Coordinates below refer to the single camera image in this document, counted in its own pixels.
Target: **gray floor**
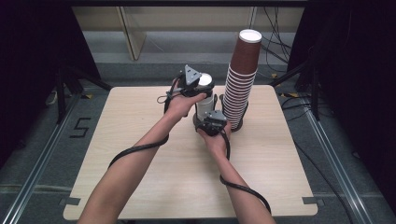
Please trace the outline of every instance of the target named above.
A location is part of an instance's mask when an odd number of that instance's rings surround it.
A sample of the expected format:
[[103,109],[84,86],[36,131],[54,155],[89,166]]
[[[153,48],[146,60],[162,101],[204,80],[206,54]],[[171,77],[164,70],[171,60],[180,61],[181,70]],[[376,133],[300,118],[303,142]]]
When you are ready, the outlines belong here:
[[[211,74],[218,84],[224,84],[228,62],[231,60],[235,44],[235,33],[149,33],[145,46],[138,61],[131,61],[122,33],[85,33],[90,44],[92,55],[97,62],[102,79],[114,86],[149,86],[169,85],[172,78],[187,63],[201,72]],[[283,40],[292,44],[293,34],[282,34]],[[276,53],[282,53],[280,48],[271,45]],[[259,61],[259,73],[255,85],[267,84],[272,75],[281,76],[286,65],[273,56],[262,51]],[[276,87],[276,92],[295,92],[293,84],[297,77]],[[99,120],[101,111],[106,102],[107,91],[98,89],[89,82],[82,82],[86,94],[91,98],[83,97],[78,100],[71,113],[62,135],[46,168],[39,178],[35,191],[24,208],[19,223],[75,223],[63,219],[65,199],[73,188],[79,166],[85,156],[94,128]],[[282,104],[288,97],[279,96]],[[366,171],[361,161],[352,155],[353,148],[348,142],[337,118],[326,106],[325,96],[320,98],[320,124],[326,131],[332,146],[343,163],[351,182],[367,207],[373,223],[396,223],[396,217],[376,187],[375,182]],[[301,104],[300,99],[288,101],[285,106]],[[290,132],[294,140],[308,154],[323,174],[334,185],[346,205],[347,198],[334,175],[327,157],[306,115],[306,108],[294,107],[284,110]],[[8,208],[12,205],[21,186],[27,179],[35,165],[37,158],[45,147],[57,119],[57,107],[49,105],[32,127],[29,136],[25,139],[27,146],[15,150],[7,164],[0,171],[0,217],[4,218]],[[80,118],[80,126],[89,127],[83,138],[70,138],[71,135],[82,134],[82,130],[75,130]],[[309,184],[315,197],[322,205],[313,217],[276,217],[277,223],[348,223],[346,211],[332,192],[323,177],[312,163],[300,151]],[[358,223],[353,211],[354,223]],[[186,223],[185,220],[140,220],[136,223]],[[197,223],[237,223],[235,219],[197,220]]]

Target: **wooden table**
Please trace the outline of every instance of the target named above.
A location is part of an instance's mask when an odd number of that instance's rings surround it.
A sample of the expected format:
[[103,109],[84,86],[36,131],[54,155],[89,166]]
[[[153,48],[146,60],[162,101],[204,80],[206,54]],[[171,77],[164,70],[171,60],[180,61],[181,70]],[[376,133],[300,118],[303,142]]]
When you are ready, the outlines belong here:
[[[78,219],[110,161],[163,114],[157,98],[169,87],[117,87],[108,98],[71,192],[64,218]],[[223,86],[214,89],[224,93]],[[192,124],[194,108],[170,133],[120,219],[235,217],[219,171]],[[313,216],[315,204],[288,125],[271,86],[253,86],[241,130],[231,136],[231,162],[263,195],[274,216]]]

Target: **stack of paper cups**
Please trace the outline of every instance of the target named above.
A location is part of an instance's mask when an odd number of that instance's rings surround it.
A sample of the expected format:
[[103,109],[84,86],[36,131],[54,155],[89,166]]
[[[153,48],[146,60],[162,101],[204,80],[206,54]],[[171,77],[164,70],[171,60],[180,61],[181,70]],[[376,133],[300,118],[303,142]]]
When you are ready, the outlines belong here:
[[233,51],[225,83],[223,112],[234,132],[242,127],[242,118],[257,72],[261,41],[262,35],[259,32],[243,30],[239,33]]

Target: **forearm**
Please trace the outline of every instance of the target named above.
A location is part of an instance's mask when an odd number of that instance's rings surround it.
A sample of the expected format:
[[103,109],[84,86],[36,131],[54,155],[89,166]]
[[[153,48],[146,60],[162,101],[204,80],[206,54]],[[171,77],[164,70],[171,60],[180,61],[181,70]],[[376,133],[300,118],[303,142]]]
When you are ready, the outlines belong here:
[[[135,146],[163,140],[178,121],[164,115]],[[157,149],[136,151],[118,159],[97,184],[78,223],[114,223],[145,175]]]
[[[248,184],[224,156],[215,158],[221,176],[228,182],[248,187]],[[254,195],[227,186],[239,223],[275,223],[262,202]]]

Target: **human arm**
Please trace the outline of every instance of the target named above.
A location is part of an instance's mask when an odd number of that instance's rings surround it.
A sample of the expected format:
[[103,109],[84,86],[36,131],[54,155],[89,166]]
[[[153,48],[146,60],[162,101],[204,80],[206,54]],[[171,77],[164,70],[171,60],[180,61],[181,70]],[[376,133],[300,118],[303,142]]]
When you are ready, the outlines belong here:
[[[166,113],[134,146],[163,140],[181,118],[188,114],[191,107],[204,98],[204,94],[191,98],[174,96]],[[157,150],[158,147],[153,147],[136,151],[112,164],[93,190],[78,223],[115,223]]]
[[[230,122],[224,128],[224,131],[227,133],[227,136],[230,137]],[[248,187],[248,184],[245,182],[242,176],[238,174],[226,157],[226,144],[224,138],[220,134],[216,136],[208,136],[204,131],[199,129],[197,132],[204,138],[207,149],[215,160],[223,179],[237,185]],[[233,204],[233,210],[236,213],[239,223],[275,223],[267,208],[256,196],[229,186],[226,188],[230,195]]]

